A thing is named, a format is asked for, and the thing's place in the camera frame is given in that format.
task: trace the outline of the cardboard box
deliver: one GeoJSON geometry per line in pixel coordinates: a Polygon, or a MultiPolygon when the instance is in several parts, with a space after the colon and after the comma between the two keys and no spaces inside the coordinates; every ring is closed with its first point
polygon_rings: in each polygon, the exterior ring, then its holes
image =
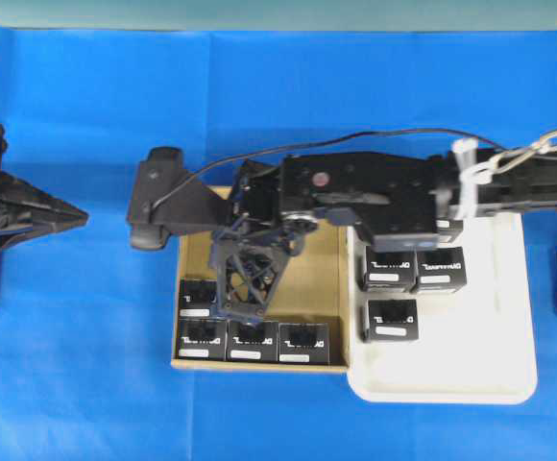
{"type": "MultiPolygon", "coordinates": [[[[227,197],[228,187],[215,188],[227,197]]],[[[175,309],[172,366],[211,370],[259,370],[345,373],[349,357],[349,298],[347,230],[320,222],[306,237],[303,253],[289,261],[266,320],[284,323],[320,323],[329,328],[329,365],[294,363],[222,362],[179,358],[179,313],[175,309]]],[[[180,238],[177,286],[181,279],[215,279],[208,268],[210,233],[180,238]]]]}
{"type": "Polygon", "coordinates": [[[327,324],[279,324],[278,361],[283,363],[329,363],[327,324]]]}
{"type": "Polygon", "coordinates": [[[414,341],[420,336],[415,300],[368,300],[362,317],[366,341],[414,341]]]}
{"type": "Polygon", "coordinates": [[[417,252],[417,284],[412,293],[455,293],[466,284],[462,247],[417,252]]]}
{"type": "Polygon", "coordinates": [[[362,257],[364,291],[406,293],[415,285],[415,252],[375,253],[367,246],[362,257]]]}
{"type": "Polygon", "coordinates": [[[227,360],[275,363],[278,359],[279,324],[277,322],[247,325],[230,320],[227,360]]]}

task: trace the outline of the white tray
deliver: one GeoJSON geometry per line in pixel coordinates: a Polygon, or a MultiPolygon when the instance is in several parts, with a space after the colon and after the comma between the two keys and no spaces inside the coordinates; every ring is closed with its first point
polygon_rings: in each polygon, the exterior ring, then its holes
{"type": "Polygon", "coordinates": [[[468,284],[455,294],[367,294],[356,282],[363,245],[349,229],[351,309],[348,380],[369,401],[504,403],[537,387],[521,217],[465,221],[451,245],[464,248],[468,284]],[[417,300],[420,339],[363,343],[369,299],[417,300]]]}

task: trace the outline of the blue table surface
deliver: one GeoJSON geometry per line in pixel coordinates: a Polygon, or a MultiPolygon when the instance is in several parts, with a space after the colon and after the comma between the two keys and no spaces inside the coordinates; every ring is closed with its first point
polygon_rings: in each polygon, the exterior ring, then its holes
{"type": "MultiPolygon", "coordinates": [[[[4,169],[90,213],[0,256],[0,460],[557,459],[557,214],[523,218],[539,386],[517,406],[372,404],[344,376],[175,371],[178,241],[136,252],[125,222],[157,145],[195,168],[370,128],[530,142],[557,127],[557,33],[0,30],[0,123],[4,169]]],[[[426,157],[449,141],[334,150],[426,157]]]]}

